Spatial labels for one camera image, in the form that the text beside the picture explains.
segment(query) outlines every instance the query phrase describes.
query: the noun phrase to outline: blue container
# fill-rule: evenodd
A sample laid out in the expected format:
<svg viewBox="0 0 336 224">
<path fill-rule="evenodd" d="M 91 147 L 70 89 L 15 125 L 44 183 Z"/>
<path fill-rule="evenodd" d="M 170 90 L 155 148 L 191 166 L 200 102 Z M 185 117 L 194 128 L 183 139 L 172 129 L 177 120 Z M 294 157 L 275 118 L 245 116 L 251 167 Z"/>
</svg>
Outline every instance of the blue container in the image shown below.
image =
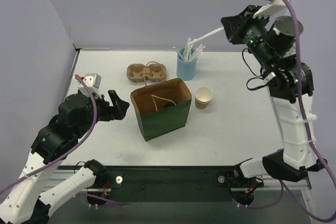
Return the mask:
<svg viewBox="0 0 336 224">
<path fill-rule="evenodd" d="M 183 55 L 184 48 L 180 50 L 180 53 Z M 179 77 L 183 81 L 190 81 L 194 78 L 196 74 L 196 64 L 197 64 L 197 58 L 194 59 L 191 62 L 183 61 L 179 55 L 177 55 L 177 70 L 176 70 L 176 76 Z"/>
</svg>

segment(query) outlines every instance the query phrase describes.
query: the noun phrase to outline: brown string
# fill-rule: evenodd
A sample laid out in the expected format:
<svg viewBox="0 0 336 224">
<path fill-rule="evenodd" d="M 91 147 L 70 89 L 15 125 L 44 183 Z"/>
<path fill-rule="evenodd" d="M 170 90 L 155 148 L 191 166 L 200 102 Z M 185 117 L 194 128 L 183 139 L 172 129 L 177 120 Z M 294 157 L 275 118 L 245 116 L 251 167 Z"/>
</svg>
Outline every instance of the brown string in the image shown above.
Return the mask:
<svg viewBox="0 0 336 224">
<path fill-rule="evenodd" d="M 150 62 L 148 62 L 147 64 L 146 64 L 146 66 L 143 68 L 143 72 L 142 72 L 142 74 L 143 74 L 143 80 L 144 80 L 144 82 L 145 82 L 145 86 L 147 86 L 147 83 L 146 83 L 146 76 L 145 76 L 145 70 L 146 70 L 146 68 L 147 68 L 147 66 L 148 66 L 148 64 L 150 64 L 150 63 L 156 63 L 156 64 L 159 64 L 159 66 L 161 66 L 161 68 L 162 68 L 162 73 L 163 73 L 163 75 L 164 75 L 164 80 L 166 80 L 166 74 L 165 74 L 165 72 L 164 72 L 164 67 L 163 67 L 163 65 L 162 64 L 160 64 L 160 63 L 158 63 L 158 62 L 156 62 L 156 61 L 150 61 Z"/>
<path fill-rule="evenodd" d="M 154 102 L 154 105 L 155 105 L 155 110 L 157 111 L 157 106 L 156 106 L 156 102 L 155 102 L 155 99 L 154 98 L 158 98 L 158 99 L 161 99 L 161 100 L 165 100 L 165 101 L 169 101 L 169 102 L 172 102 L 174 103 L 174 105 L 176 105 L 176 103 L 170 99 L 166 99 L 166 98 L 162 98 L 162 97 L 157 97 L 156 95 L 151 95 L 152 99 L 153 99 L 153 102 Z"/>
</svg>

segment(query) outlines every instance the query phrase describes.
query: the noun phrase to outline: screw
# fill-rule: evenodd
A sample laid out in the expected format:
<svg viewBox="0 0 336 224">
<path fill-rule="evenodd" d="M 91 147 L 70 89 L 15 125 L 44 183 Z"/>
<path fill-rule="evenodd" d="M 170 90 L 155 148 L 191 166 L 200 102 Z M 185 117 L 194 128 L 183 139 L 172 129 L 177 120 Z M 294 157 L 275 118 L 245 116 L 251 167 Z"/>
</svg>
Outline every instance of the screw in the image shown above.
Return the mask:
<svg viewBox="0 0 336 224">
<path fill-rule="evenodd" d="M 122 183 L 122 177 L 118 176 L 116 177 L 116 181 L 115 181 L 118 185 Z"/>
<path fill-rule="evenodd" d="M 218 182 L 220 182 L 222 184 L 222 183 L 224 183 L 224 179 L 225 179 L 224 176 L 220 175 L 218 177 Z"/>
</svg>

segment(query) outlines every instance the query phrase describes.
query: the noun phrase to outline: stacked paper cup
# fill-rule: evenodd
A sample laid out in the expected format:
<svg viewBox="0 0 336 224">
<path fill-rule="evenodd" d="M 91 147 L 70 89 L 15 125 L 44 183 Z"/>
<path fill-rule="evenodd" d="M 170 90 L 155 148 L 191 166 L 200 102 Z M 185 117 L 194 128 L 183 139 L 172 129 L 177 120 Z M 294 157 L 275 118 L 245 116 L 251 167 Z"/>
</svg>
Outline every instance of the stacked paper cup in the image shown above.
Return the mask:
<svg viewBox="0 0 336 224">
<path fill-rule="evenodd" d="M 213 97 L 212 91 L 207 87 L 198 88 L 195 92 L 195 105 L 199 109 L 205 109 Z"/>
</svg>

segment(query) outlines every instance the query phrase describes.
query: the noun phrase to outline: gray wall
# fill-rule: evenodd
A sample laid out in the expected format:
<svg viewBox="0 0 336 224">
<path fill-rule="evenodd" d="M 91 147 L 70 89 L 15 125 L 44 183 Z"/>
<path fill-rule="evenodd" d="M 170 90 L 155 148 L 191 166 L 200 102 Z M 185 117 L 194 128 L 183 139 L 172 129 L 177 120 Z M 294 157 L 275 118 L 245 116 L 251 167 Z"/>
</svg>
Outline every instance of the gray wall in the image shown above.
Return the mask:
<svg viewBox="0 0 336 224">
<path fill-rule="evenodd" d="M 224 16 L 264 0 L 51 0 L 77 48 L 169 49 L 221 26 Z M 224 33 L 207 50 L 241 50 Z"/>
<path fill-rule="evenodd" d="M 50 0 L 0 0 L 0 188 L 65 94 L 75 49 Z"/>
<path fill-rule="evenodd" d="M 336 173 L 336 4 L 334 0 L 293 0 L 292 3 L 305 28 L 301 36 L 302 61 L 313 71 L 317 147 Z M 325 171 L 312 173 L 310 177 L 321 216 L 329 217 L 336 208 L 331 179 Z"/>
</svg>

